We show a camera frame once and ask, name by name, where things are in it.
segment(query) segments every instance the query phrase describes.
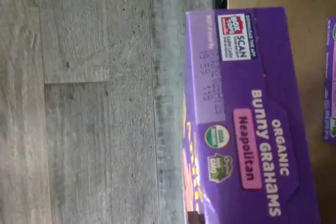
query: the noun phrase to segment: red logo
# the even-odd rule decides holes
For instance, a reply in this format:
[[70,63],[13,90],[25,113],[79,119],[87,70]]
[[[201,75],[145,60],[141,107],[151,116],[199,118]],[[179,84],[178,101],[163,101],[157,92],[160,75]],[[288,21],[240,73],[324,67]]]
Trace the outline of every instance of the red logo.
[[222,27],[224,35],[243,33],[243,22],[239,16],[222,18]]

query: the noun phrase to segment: green logo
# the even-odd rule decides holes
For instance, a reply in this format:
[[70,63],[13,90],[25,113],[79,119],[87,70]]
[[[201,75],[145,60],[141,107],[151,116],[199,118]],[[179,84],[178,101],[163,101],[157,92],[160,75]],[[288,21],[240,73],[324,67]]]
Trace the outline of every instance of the green logo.
[[336,24],[334,25],[334,29],[332,31],[332,37],[334,38],[334,40],[336,40]]
[[209,180],[220,183],[232,174],[233,160],[230,156],[222,156],[218,153],[208,157]]
[[330,118],[330,135],[332,137],[336,136],[336,118]]
[[205,132],[205,142],[211,148],[223,148],[228,144],[229,140],[229,131],[221,125],[213,125]]

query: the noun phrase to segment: gray wood plank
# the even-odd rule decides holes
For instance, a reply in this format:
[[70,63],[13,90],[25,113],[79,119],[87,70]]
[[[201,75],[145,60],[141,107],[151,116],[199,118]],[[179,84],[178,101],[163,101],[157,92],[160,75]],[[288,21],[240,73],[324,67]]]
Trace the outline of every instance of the gray wood plank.
[[51,223],[38,0],[0,0],[0,223]]
[[156,224],[148,0],[106,2],[110,81],[46,86],[53,219]]
[[106,0],[40,0],[45,83],[109,79]]
[[54,224],[158,223],[146,86],[131,76],[46,86]]
[[211,0],[150,0],[154,118],[161,223],[183,223],[182,93],[185,12]]

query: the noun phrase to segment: purple box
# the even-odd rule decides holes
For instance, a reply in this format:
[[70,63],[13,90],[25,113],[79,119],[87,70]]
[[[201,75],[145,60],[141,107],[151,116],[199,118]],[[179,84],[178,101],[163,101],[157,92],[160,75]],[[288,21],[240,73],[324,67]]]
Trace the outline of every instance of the purple box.
[[284,9],[186,18],[185,211],[206,224],[320,223]]
[[329,18],[327,23],[323,138],[329,143],[336,144],[336,17]]

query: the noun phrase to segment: usda organic logo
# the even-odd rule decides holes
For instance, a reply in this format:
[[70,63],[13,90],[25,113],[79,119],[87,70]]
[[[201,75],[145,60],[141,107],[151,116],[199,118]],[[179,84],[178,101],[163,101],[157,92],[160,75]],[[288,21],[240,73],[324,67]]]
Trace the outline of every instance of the usda organic logo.
[[334,29],[332,31],[332,37],[334,38],[334,40],[336,40],[336,25],[334,25]]
[[229,131],[221,125],[213,125],[205,132],[205,142],[211,148],[223,148],[228,144],[229,140]]

